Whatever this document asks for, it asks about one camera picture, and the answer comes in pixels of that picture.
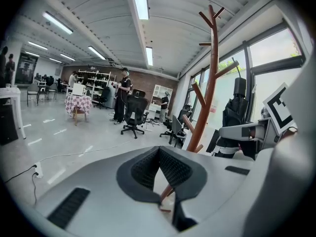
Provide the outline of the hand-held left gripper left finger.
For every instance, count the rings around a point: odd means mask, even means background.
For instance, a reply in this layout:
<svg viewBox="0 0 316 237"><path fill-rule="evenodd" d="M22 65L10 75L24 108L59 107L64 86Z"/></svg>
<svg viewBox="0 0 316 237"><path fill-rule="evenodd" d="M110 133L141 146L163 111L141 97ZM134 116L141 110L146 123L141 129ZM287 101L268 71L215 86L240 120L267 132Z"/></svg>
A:
<svg viewBox="0 0 316 237"><path fill-rule="evenodd" d="M44 194L34 224L46 237L173 237L155 178L157 146L92 162Z"/></svg>

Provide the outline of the white box appliance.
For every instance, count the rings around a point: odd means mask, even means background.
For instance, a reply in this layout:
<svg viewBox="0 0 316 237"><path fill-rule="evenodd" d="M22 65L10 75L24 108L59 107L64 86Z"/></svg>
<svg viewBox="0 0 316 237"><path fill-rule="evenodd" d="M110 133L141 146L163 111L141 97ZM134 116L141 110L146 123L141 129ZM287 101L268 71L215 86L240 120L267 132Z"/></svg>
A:
<svg viewBox="0 0 316 237"><path fill-rule="evenodd" d="M85 85L80 83L74 83L72 94L75 96L83 96L85 94Z"/></svg>

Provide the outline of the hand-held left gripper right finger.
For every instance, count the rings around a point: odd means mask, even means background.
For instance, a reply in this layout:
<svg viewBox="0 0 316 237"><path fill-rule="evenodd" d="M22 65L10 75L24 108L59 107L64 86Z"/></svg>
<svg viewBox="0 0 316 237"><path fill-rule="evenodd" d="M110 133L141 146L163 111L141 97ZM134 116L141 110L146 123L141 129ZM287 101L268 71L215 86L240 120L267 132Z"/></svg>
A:
<svg viewBox="0 0 316 237"><path fill-rule="evenodd" d="M252 199L241 194L254 161L159 148L162 171L175 188L175 223L159 237L243 237Z"/></svg>

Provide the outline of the grey dining chair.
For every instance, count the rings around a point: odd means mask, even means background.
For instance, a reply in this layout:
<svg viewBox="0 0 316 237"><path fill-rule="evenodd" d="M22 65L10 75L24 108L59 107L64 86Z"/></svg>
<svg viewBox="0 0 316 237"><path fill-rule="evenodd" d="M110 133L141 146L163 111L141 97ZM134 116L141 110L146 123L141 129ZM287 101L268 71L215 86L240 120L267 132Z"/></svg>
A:
<svg viewBox="0 0 316 237"><path fill-rule="evenodd" d="M39 87L36 83L32 83L30 86L27 87L27 106L29 106L29 98L30 96L36 97L36 103L39 102Z"/></svg>
<svg viewBox="0 0 316 237"><path fill-rule="evenodd" d="M57 84L52 84L51 86L49 86L48 92L47 92L48 99L50 98L50 93L53 94L53 99L56 99L56 97L57 97Z"/></svg>

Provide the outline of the grey task chair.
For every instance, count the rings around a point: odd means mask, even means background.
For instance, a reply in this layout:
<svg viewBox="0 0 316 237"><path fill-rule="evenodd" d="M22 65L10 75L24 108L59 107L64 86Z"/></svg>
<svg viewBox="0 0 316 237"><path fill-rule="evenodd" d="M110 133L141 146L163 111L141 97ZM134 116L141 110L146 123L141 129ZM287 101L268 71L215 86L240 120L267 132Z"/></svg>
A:
<svg viewBox="0 0 316 237"><path fill-rule="evenodd" d="M171 130L172 130L171 142L173 139L175 139L174 147L177 146L179 141L184 143L184 141L187 137L187 134L182 130L182 124L180 123L180 121L178 120L178 118L175 115L172 116Z"/></svg>

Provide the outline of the black backpack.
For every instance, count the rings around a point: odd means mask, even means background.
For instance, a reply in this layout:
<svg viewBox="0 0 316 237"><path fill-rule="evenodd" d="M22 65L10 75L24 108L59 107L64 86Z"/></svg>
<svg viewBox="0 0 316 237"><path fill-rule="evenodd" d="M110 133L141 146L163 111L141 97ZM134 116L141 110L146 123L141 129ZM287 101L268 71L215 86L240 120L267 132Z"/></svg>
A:
<svg viewBox="0 0 316 237"><path fill-rule="evenodd" d="M213 136L211 138L211 141L207 147L206 152L210 153L212 156L214 155L214 149L216 147L217 141L219 139L220 135L219 135L219 131L217 129L215 129Z"/></svg>

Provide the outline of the black office chair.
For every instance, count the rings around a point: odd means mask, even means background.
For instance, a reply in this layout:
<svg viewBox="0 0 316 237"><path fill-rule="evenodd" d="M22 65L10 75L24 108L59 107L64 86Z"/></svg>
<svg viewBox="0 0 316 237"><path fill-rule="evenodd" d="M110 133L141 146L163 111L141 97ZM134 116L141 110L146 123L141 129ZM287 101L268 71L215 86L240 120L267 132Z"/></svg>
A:
<svg viewBox="0 0 316 237"><path fill-rule="evenodd" d="M183 121L183 115L186 115L187 118L189 118L192 114L192 106L189 104L184 105L184 107L182 108L182 110L180 111L179 115L178 115L178 120L181 124L184 123ZM159 136L163 136L163 135L168 135L170 136L170 138L173 137L173 132L172 132L172 120L169 117L165 118L165 121L163 122L163 124L167 127L168 131L161 133Z"/></svg>
<svg viewBox="0 0 316 237"><path fill-rule="evenodd" d="M138 126L143 127L143 124L146 122L148 111L145 111L148 100L145 98L146 93L139 89L134 89L131 95L127 96L127 105L126 112L124 114L124 121L126 124L121 130L121 135L124 132L132 131L134 134L134 139L137 139L136 132L145 134L144 130L138 128Z"/></svg>

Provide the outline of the wooden stool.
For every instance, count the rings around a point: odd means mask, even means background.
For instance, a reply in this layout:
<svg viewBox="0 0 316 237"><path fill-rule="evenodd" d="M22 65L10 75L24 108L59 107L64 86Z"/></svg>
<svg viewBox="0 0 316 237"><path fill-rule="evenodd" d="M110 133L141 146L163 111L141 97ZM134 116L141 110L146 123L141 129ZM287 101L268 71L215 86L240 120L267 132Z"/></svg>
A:
<svg viewBox="0 0 316 237"><path fill-rule="evenodd" d="M72 118L74 119L75 121L75 126L77 126L78 124L78 118L79 117L84 117L84 121L87 121L87 115L86 115L86 112L85 111L82 111L79 109L79 107L75 106L74 107L74 110L72 111Z"/></svg>

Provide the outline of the brown wooden coat rack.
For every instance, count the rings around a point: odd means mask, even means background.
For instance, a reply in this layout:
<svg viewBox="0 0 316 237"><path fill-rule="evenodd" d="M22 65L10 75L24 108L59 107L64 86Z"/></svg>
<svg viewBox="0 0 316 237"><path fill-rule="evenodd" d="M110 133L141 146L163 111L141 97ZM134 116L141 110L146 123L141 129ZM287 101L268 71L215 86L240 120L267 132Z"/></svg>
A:
<svg viewBox="0 0 316 237"><path fill-rule="evenodd" d="M186 116L183 116L185 124L188 126L190 132L192 133L191 139L189 141L187 150L193 153L198 153L203 145L200 144L200 140L204 129L206 127L207 119L211 110L211 104L213 100L214 90L216 80L224 75L225 73L231 71L233 68L238 66L238 62L233 62L227 68L222 71L218 71L218 62L219 62L219 42L218 42L218 31L217 31L217 23L216 18L222 13L224 8L222 7L217 12L214 12L213 7L211 5L208 6L209 16L205 16L203 12L199 12L199 15L203 18L203 20L207 23L207 25L211 28L211 41L210 42L201 42L200 46L210 46L211 47L211 55L210 55L210 71L209 78L207 82L206 93L202 95L202 92L197 85L197 83L193 83L193 90L195 91L197 98L201 104L201 111L195 126L191 124L189 119Z"/></svg>

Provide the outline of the white bookshelf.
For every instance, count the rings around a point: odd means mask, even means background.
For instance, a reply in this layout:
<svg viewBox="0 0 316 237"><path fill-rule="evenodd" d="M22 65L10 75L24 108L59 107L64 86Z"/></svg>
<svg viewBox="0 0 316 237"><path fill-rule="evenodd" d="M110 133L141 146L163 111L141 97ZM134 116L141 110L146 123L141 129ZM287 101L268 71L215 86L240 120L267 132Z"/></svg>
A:
<svg viewBox="0 0 316 237"><path fill-rule="evenodd" d="M168 88L168 87L164 87L161 85L156 84L154 87L154 92L150 101L150 105L148 108L149 114L148 114L148 118L149 119L154 119L156 121L159 121L159 116L160 116L160 111L161 111L161 106L159 105L162 101L162 98L164 98L166 96L165 93L168 93L168 104L167 107L165 109L165 116L168 114L168 106L170 104L171 101L171 96L172 96L172 92L173 89L172 88Z"/></svg>

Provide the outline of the white metal shelving unit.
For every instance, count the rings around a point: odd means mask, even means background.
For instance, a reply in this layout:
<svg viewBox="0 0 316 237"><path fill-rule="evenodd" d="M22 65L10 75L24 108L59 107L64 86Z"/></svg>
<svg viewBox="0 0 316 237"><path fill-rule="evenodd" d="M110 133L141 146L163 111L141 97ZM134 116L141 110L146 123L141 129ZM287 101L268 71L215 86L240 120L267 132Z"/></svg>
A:
<svg viewBox="0 0 316 237"><path fill-rule="evenodd" d="M84 83L86 90L89 91L92 102L97 103L98 98L101 97L105 87L110 87L112 82L116 81L113 73L95 71L78 71L78 83Z"/></svg>

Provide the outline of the checkered cloth table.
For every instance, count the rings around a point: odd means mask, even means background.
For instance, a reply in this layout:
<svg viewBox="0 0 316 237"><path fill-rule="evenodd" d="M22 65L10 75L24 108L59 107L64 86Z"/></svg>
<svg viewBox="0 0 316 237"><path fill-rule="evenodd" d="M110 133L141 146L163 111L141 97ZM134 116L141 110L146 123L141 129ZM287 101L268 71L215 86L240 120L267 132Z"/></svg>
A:
<svg viewBox="0 0 316 237"><path fill-rule="evenodd" d="M75 118L77 114L90 115L90 109L92 107L92 100L90 96L82 95L76 96L71 93L67 94L65 100L66 112Z"/></svg>

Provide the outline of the white table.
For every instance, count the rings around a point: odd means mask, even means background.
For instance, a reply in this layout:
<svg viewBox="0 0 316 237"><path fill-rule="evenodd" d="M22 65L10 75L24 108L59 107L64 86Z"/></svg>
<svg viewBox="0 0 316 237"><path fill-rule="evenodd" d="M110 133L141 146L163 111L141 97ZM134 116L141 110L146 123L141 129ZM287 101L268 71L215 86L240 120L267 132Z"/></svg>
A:
<svg viewBox="0 0 316 237"><path fill-rule="evenodd" d="M21 91L17 87L10 87L10 88L0 88L0 99L4 98L11 98L15 103L15 110L18 120L18 127L21 130L23 139L26 139L26 134L24 131L23 121L22 121L22 114L21 114Z"/></svg>

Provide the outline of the black window frame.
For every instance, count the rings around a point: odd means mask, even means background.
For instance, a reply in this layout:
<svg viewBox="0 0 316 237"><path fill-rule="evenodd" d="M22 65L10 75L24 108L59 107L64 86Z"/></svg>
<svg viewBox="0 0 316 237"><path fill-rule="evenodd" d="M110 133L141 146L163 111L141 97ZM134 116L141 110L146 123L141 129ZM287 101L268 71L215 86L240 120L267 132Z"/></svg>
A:
<svg viewBox="0 0 316 237"><path fill-rule="evenodd" d="M283 83L290 85L298 76L306 58L293 30L286 22L282 22L244 40L237 48L222 56L218 69L221 71L227 68L235 60L239 62L239 66L216 81L207 121L209 127L222 126L223 110L233 96L234 82L238 77L247 82L246 120L256 121L261 118L264 100Z"/></svg>

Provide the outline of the black folding umbrella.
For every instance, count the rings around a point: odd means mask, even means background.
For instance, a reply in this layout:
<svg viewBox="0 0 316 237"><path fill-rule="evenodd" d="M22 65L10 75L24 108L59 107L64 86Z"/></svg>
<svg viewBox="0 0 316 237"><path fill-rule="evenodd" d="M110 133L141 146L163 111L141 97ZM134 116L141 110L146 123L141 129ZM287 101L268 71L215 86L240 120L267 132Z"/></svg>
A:
<svg viewBox="0 0 316 237"><path fill-rule="evenodd" d="M222 127L241 125L245 122L245 114L248 106L246 100L246 79L241 77L239 68L237 68L238 77L235 78L233 98L229 99L223 111ZM233 158L235 153L241 149L240 141L223 138L219 136L213 156L220 158Z"/></svg>

